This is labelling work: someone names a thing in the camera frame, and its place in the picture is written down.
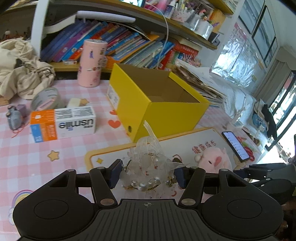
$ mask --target pink cylinder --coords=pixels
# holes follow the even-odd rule
[[[107,42],[105,41],[97,39],[84,40],[77,74],[79,85],[89,88],[99,85],[106,48]]]

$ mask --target open cardboard box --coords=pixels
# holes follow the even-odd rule
[[[174,73],[114,64],[107,93],[133,142],[147,136],[146,120],[157,138],[192,130],[209,102]]]

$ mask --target pink cartoon animal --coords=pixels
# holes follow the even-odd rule
[[[218,173],[221,168],[233,170],[225,148],[221,150],[218,147],[209,147],[201,156],[196,155],[194,160],[198,163],[197,166],[206,172]]]

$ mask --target metal screw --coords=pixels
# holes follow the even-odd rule
[[[109,206],[109,205],[112,205],[114,204],[115,201],[111,198],[104,198],[101,200],[101,204],[104,205],[104,206]]]
[[[186,206],[192,206],[195,204],[195,200],[192,198],[184,198],[181,203]]]

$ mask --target phone screen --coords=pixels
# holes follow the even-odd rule
[[[246,160],[250,158],[249,154],[246,152],[244,147],[241,145],[239,140],[231,131],[225,131],[222,133],[224,137],[229,141],[230,145],[235,149],[237,154],[239,155],[240,159]]]

